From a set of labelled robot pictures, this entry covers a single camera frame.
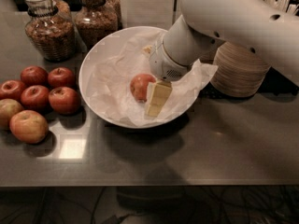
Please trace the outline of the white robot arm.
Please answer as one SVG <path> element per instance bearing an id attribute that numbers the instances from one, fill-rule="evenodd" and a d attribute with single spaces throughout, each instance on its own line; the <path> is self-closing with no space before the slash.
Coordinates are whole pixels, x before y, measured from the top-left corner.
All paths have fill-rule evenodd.
<path id="1" fill-rule="evenodd" d="M 193 63 L 222 42 L 235 43 L 299 83 L 299 18 L 262 0 L 181 0 L 181 15 L 152 45 L 145 112 L 156 117 Z"/>

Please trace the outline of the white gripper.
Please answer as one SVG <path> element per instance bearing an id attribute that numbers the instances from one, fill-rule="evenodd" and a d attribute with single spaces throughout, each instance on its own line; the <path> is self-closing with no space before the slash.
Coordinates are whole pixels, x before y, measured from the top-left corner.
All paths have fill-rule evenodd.
<path id="1" fill-rule="evenodd" d="M 161 35 L 153 45 L 147 45 L 142 53 L 149 58 L 149 68 L 153 75 L 163 81 L 150 82 L 147 88 L 147 102 L 145 114 L 149 117 L 157 117 L 172 92 L 170 82 L 182 79 L 191 71 L 190 66 L 176 63 L 164 48 Z"/>

